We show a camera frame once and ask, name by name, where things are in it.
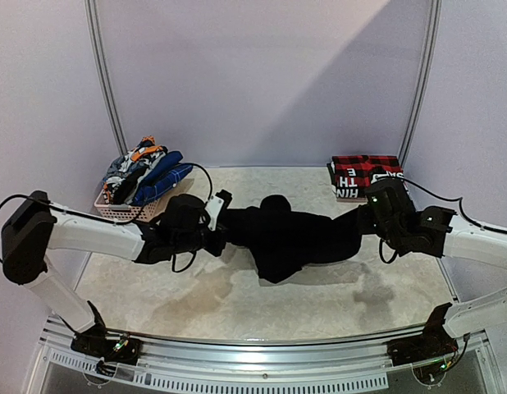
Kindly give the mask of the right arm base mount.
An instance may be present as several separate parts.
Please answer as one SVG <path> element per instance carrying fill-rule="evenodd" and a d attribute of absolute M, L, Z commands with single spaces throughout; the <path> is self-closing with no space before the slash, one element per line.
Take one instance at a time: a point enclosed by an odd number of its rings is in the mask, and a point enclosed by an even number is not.
<path fill-rule="evenodd" d="M 461 353 L 457 339 L 450 337 L 445 330 L 422 332 L 415 336 L 390 340 L 386 343 L 386 352 L 393 365 L 412 364 L 451 355 L 449 360 L 444 361 L 443 369 L 447 369 L 463 356 L 470 337 L 470 332 L 462 336 L 464 345 Z"/>

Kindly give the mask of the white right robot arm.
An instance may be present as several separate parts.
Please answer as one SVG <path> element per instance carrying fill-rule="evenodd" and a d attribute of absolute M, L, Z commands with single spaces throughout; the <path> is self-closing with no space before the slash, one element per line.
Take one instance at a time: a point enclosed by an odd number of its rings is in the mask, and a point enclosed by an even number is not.
<path fill-rule="evenodd" d="M 507 228 L 476 221 L 463 210 L 463 200 L 454 200 L 459 211 L 429 206 L 418 211 L 404 184 L 406 179 L 384 176 L 364 190 L 368 229 L 395 251 L 433 257 L 468 259 L 507 269 Z M 423 358 L 433 357 L 445 347 L 447 336 L 459 338 L 507 322 L 507 286 L 465 303 L 446 305 L 415 341 Z"/>

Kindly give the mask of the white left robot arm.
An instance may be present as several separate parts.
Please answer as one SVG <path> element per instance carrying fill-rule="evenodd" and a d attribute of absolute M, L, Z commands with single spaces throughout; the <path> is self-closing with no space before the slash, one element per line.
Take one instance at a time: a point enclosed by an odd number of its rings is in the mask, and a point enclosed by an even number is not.
<path fill-rule="evenodd" d="M 79 250 L 105 254 L 140 264 L 174 263 L 179 254 L 196 255 L 199 250 L 219 255 L 225 241 L 218 220 L 232 195 L 226 190 L 209 191 L 201 200 L 193 195 L 170 198 L 163 213 L 149 222 L 137 217 L 127 221 L 101 218 L 71 210 L 52 202 L 36 190 L 31 195 L 14 194 L 21 205 L 4 222 L 0 234 L 0 264 L 4 276 L 36 294 L 77 334 L 96 356 L 113 348 L 98 312 L 82 299 L 57 272 L 48 250 Z"/>

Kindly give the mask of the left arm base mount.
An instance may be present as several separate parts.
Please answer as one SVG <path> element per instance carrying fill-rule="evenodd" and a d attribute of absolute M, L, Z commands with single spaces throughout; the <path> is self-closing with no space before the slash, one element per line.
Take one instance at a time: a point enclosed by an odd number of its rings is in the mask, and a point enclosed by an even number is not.
<path fill-rule="evenodd" d="M 110 336 L 103 328 L 90 328 L 76 333 L 71 342 L 75 352 L 89 355 L 104 362 L 137 365 L 143 342 L 127 334 Z"/>

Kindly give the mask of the black t-shirt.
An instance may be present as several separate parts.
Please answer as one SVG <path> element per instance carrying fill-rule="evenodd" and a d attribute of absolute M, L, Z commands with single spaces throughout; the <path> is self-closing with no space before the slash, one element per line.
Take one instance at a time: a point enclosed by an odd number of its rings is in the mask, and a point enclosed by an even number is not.
<path fill-rule="evenodd" d="M 354 257 L 361 247 L 359 210 L 336 218 L 297 212 L 283 195 L 269 195 L 258 207 L 229 208 L 218 222 L 226 241 L 247 248 L 258 277 L 277 284 L 308 264 L 337 263 Z"/>

